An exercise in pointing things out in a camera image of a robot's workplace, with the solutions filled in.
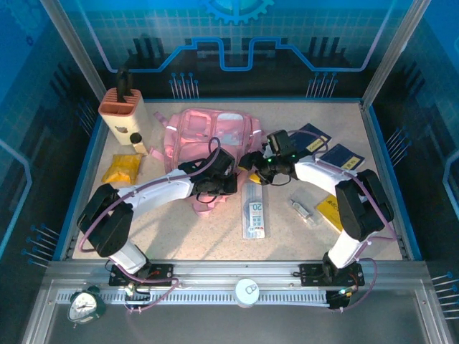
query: pink backpack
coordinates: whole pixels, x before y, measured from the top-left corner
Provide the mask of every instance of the pink backpack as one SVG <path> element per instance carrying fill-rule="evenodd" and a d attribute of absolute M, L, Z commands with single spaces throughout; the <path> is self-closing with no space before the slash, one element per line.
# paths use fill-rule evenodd
<path fill-rule="evenodd" d="M 211 109 L 187 109 L 182 113 L 172 115 L 168 121 L 161 113 L 155 113 L 155 118 L 166 128 L 164 134 L 164 155 L 151 149 L 150 154 L 164 160 L 166 173 L 177 168 L 183 162 L 193 161 L 209 156 L 208 142 L 216 136 L 220 139 L 222 148 L 233 155 L 236 163 L 249 152 L 261 149 L 262 131 L 260 121 L 239 111 L 222 111 Z M 242 187 L 247 172 L 241 171 L 237 178 L 238 189 Z M 213 196 L 191 199 L 193 209 L 198 215 L 208 214 L 217 202 L 225 202 L 228 196 L 219 196 L 209 204 Z"/>

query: green alarm clock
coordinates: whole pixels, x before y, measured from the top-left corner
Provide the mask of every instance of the green alarm clock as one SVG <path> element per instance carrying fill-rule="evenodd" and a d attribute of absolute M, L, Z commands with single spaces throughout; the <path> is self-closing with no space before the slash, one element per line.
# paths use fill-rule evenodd
<path fill-rule="evenodd" d="M 99 294 L 100 289 L 94 286 L 73 294 L 70 298 L 68 319 L 75 324 L 87 324 L 100 318 L 105 313 L 106 306 Z"/>

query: yellow package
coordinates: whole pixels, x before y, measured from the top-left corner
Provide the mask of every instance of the yellow package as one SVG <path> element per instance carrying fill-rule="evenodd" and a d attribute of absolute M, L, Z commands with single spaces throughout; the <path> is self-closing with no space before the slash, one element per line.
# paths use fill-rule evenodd
<path fill-rule="evenodd" d="M 126 181 L 135 184 L 142 154 L 115 154 L 112 164 L 102 177 L 103 183 Z"/>

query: speckled tabletop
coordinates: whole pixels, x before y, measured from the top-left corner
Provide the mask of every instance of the speckled tabletop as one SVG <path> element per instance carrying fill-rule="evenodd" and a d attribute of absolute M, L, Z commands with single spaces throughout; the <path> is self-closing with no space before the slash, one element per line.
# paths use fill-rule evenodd
<path fill-rule="evenodd" d="M 259 118 L 262 129 L 299 129 L 306 123 L 332 136 L 330 146 L 341 143 L 366 158 L 363 169 L 376 170 L 357 104 L 318 102 L 158 102 L 147 103 L 148 111 L 160 111 L 166 118 L 187 108 L 213 108 L 241 110 Z M 164 128 L 155 123 L 151 145 L 162 147 Z M 113 154 L 135 153 L 130 146 L 121 146 L 112 133 L 108 134 L 93 192 L 101 185 L 102 175 L 112 161 Z M 138 183 L 164 175 L 162 162 L 152 157 L 142 160 Z M 281 183 L 282 176 L 276 177 Z M 306 260 L 322 259 L 338 239 L 337 232 L 319 214 L 316 224 L 309 226 L 289 204 L 298 197 L 310 209 L 326 198 L 327 193 L 317 186 L 292 181 L 286 186 L 263 187 L 266 237 L 242 238 L 242 212 L 240 193 L 218 204 L 206 218 L 198 217 L 186 200 L 165 204 L 144 214 L 131 226 L 130 239 L 151 259 L 206 259 L 206 260 Z M 383 230 L 382 235 L 389 235 Z M 363 254 L 381 260 L 401 259 L 397 243 L 375 242 Z M 83 254 L 77 250 L 76 259 L 98 258 L 96 253 Z"/>

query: pink bag strap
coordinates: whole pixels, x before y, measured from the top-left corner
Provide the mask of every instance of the pink bag strap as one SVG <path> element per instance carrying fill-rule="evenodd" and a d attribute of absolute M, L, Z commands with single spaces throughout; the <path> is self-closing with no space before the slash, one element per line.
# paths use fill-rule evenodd
<path fill-rule="evenodd" d="M 253 118 L 252 119 L 252 132 L 250 134 L 250 148 L 251 152 L 259 151 L 261 149 L 262 137 L 264 135 L 263 130 L 261 130 L 260 121 Z"/>
<path fill-rule="evenodd" d="M 197 216 L 207 216 L 214 210 L 217 203 L 224 203 L 228 196 L 218 196 L 215 201 L 209 204 L 199 203 L 196 199 L 193 200 L 193 210 Z"/>
<path fill-rule="evenodd" d="M 150 152 L 149 153 L 155 159 L 158 159 L 159 161 L 164 162 L 164 154 L 161 153 L 159 150 L 156 150 L 153 146 L 150 147 Z"/>
<path fill-rule="evenodd" d="M 162 113 L 156 111 L 153 116 L 162 124 L 164 127 L 167 127 L 169 121 L 163 116 Z"/>

